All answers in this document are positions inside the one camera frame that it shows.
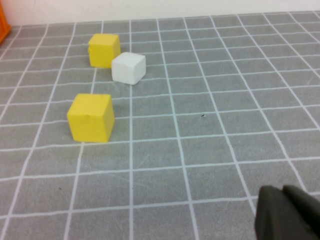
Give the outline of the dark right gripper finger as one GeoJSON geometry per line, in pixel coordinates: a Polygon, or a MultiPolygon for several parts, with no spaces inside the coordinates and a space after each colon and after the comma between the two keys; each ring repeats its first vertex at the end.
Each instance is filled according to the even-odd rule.
{"type": "Polygon", "coordinates": [[[262,186],[254,229],[258,240],[318,240],[320,201],[294,185],[262,186]]]}

